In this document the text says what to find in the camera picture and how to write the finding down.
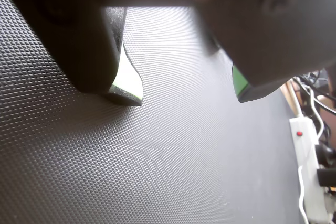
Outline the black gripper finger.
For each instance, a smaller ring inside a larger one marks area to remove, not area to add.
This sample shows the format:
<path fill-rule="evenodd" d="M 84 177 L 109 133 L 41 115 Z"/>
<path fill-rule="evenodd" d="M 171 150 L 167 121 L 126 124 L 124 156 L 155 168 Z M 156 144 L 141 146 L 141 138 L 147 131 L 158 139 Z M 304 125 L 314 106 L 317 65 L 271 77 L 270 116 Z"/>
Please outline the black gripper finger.
<path fill-rule="evenodd" d="M 75 88 L 140 106 L 142 79 L 123 44 L 127 9 L 102 0 L 12 0 Z"/>
<path fill-rule="evenodd" d="M 192 0 L 245 78 L 240 102 L 335 64 L 335 0 Z"/>

